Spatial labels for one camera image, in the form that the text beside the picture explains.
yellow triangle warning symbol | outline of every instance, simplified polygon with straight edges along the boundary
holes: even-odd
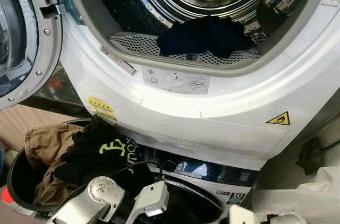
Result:
[[[291,124],[291,121],[289,120],[288,112],[285,112],[283,114],[280,114],[279,116],[276,116],[274,119],[271,119],[267,123],[289,126]]]

yellow warning sticker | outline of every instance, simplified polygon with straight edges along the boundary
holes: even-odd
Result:
[[[113,112],[112,108],[104,101],[99,98],[89,97],[88,103],[93,111],[95,111],[98,115],[107,117],[109,119],[116,119],[116,115]]]
[[[276,116],[274,119],[271,119],[267,123],[289,126],[291,124],[291,121],[289,120],[288,112],[285,112],[283,114],[280,114],[279,116]]]

black cloth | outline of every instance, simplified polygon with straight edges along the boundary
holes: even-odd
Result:
[[[139,146],[98,116],[92,118],[83,132],[74,133],[72,139],[73,148],[61,157],[66,163],[57,167],[54,174],[68,183],[86,184],[97,176],[111,176],[126,166],[143,161]],[[146,164],[131,167],[113,179],[132,196],[155,182]]]
[[[157,39],[162,56],[204,53],[228,58],[235,50],[249,49],[254,43],[245,36],[244,26],[230,17],[206,16],[183,24],[175,22]]]

stacked washer dryer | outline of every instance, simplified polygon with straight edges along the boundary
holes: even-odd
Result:
[[[262,1],[284,23],[261,0],[0,0],[0,108],[38,90],[62,49],[89,112],[124,127],[226,216],[340,86],[340,0]],[[159,34],[206,15],[240,21],[256,48],[162,56]]]

brown pants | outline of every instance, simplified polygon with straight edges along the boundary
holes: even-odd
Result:
[[[57,124],[33,128],[24,137],[27,160],[33,169],[50,166],[41,183],[36,186],[36,205],[58,205],[77,187],[54,177],[54,169],[64,162],[60,157],[73,147],[72,134],[82,127],[71,124]]]

